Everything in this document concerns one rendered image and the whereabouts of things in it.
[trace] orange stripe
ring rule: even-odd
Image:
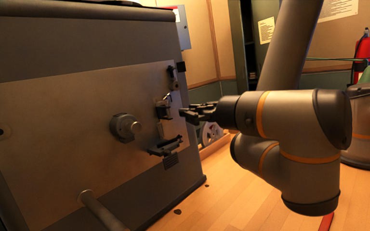
[[[268,90],[268,91],[265,91],[259,101],[258,101],[258,104],[257,104],[257,112],[256,112],[256,124],[257,124],[257,130],[258,130],[258,133],[260,134],[260,136],[262,138],[265,138],[267,139],[267,136],[264,134],[264,128],[262,126],[262,111],[264,109],[264,102],[267,98],[267,95],[270,93],[271,91]]]
[[[271,144],[270,146],[268,146],[266,148],[266,150],[264,151],[264,153],[262,153],[262,156],[261,156],[261,159],[260,159],[260,163],[258,164],[258,172],[260,173],[260,177],[263,179],[264,177],[262,176],[262,165],[264,164],[264,158],[266,157],[267,153],[273,148],[275,147],[276,145],[279,145],[279,143],[273,143]]]
[[[298,157],[291,154],[286,153],[285,151],[280,149],[280,153],[287,159],[290,159],[295,162],[304,163],[304,164],[326,164],[333,162],[334,160],[341,157],[341,152],[338,152],[335,155],[324,157],[324,158],[305,158],[305,157]]]
[[[370,136],[367,136],[367,135],[360,135],[360,134],[352,133],[352,137],[356,137],[356,138],[360,138],[360,139],[370,140]]]

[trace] paper sheet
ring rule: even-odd
[[[275,18],[266,18],[258,22],[258,32],[260,34],[260,44],[269,43],[275,29]]]
[[[358,14],[358,0],[324,0],[317,23]]]

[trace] wooden trim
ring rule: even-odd
[[[214,22],[213,22],[213,12],[212,12],[211,0],[207,0],[207,8],[208,8],[208,18],[209,18],[210,29],[211,29],[214,66],[216,67],[216,76],[217,76],[218,79],[220,79],[220,77],[221,77],[220,62],[219,62],[219,59],[218,59],[216,33],[214,31]]]
[[[218,78],[213,78],[213,79],[206,80],[206,81],[203,81],[203,82],[200,82],[200,83],[195,83],[195,84],[188,85],[187,86],[187,89],[190,90],[190,89],[202,87],[204,85],[207,85],[207,84],[210,84],[210,83],[214,83],[214,82],[217,82],[217,81],[219,81]]]
[[[199,148],[200,160],[202,161],[205,158],[207,158],[208,156],[212,155],[214,152],[219,150],[221,147],[223,147],[227,143],[229,143],[230,140],[231,140],[230,133],[227,133],[222,138],[220,138],[219,140],[215,141],[213,144],[211,144],[211,145],[209,145],[205,148],[202,148],[202,145],[199,144],[198,148]]]
[[[237,79],[237,76],[221,76],[220,80],[234,80]]]
[[[319,67],[312,67],[312,68],[304,68],[302,70],[302,73],[343,71],[343,70],[351,70],[351,68],[352,68],[352,64],[341,64],[341,65],[334,65],[334,66],[319,66]]]

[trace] metal knob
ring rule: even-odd
[[[129,122],[125,124],[125,130],[131,134],[140,133],[142,128],[143,127],[141,126],[141,123],[137,121],[133,121],[133,122]]]

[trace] dark spot on floor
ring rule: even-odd
[[[180,209],[175,209],[173,212],[174,212],[175,214],[177,214],[177,215],[180,215],[180,214],[181,214],[181,210],[180,210]]]

